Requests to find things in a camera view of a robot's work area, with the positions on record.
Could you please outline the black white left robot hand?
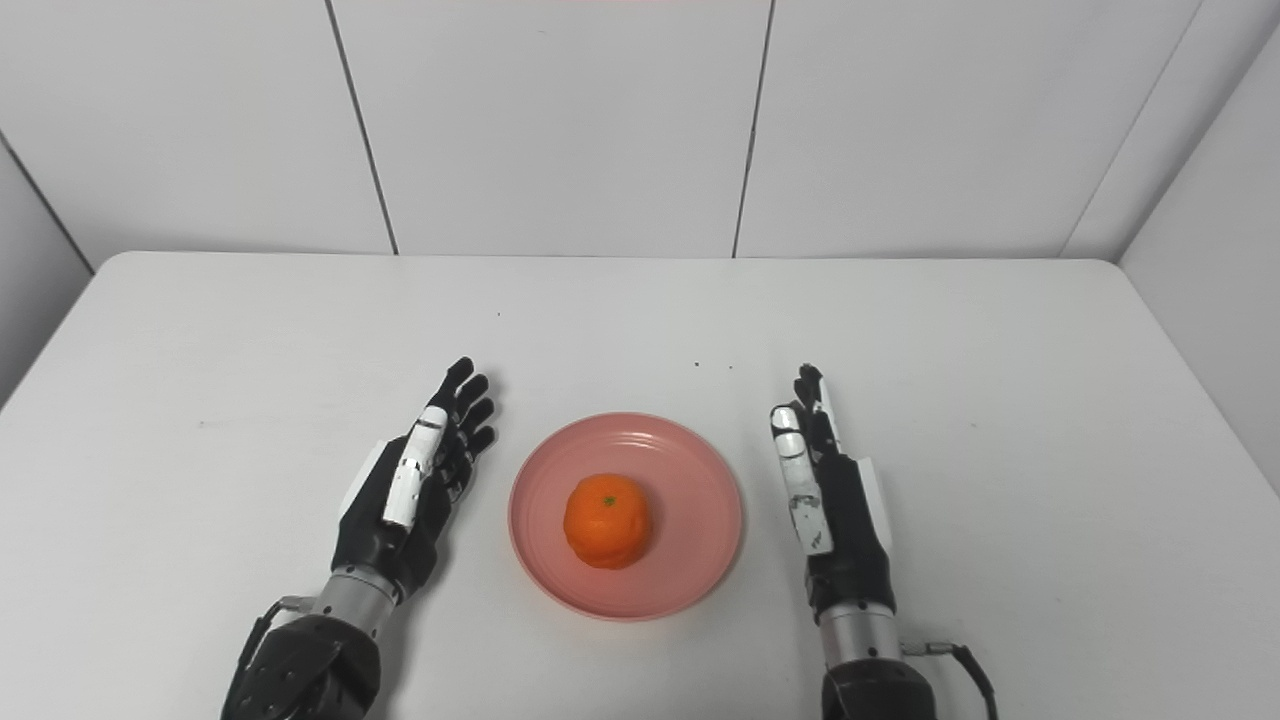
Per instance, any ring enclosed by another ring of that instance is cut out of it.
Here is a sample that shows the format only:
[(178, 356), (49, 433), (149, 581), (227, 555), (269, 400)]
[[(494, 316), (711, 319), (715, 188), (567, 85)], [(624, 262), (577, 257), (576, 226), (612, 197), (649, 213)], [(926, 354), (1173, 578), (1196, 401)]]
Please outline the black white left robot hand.
[(497, 439), (489, 388), (474, 360), (461, 357), (407, 432), (375, 445), (344, 497), (334, 571), (372, 571), (397, 601), (428, 583), (436, 542)]

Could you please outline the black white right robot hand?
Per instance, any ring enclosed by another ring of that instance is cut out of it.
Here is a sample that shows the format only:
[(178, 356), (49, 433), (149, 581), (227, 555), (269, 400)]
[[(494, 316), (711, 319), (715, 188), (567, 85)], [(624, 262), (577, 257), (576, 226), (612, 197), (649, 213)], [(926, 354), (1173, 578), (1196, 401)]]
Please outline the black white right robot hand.
[(840, 605), (896, 612), (892, 536), (876, 470), (844, 451), (826, 377), (815, 365), (799, 368), (794, 393), (771, 410), (771, 436), (806, 559), (812, 612), (819, 618)]

